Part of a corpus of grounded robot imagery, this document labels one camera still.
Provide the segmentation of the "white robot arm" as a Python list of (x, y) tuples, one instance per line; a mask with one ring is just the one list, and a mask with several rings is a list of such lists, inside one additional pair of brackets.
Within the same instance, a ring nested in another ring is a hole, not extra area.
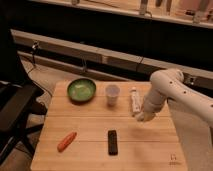
[(201, 94), (183, 84), (184, 75), (179, 69), (158, 70), (151, 74), (151, 88), (144, 96), (138, 121), (151, 121), (170, 98), (184, 104), (199, 118), (213, 127), (213, 98)]

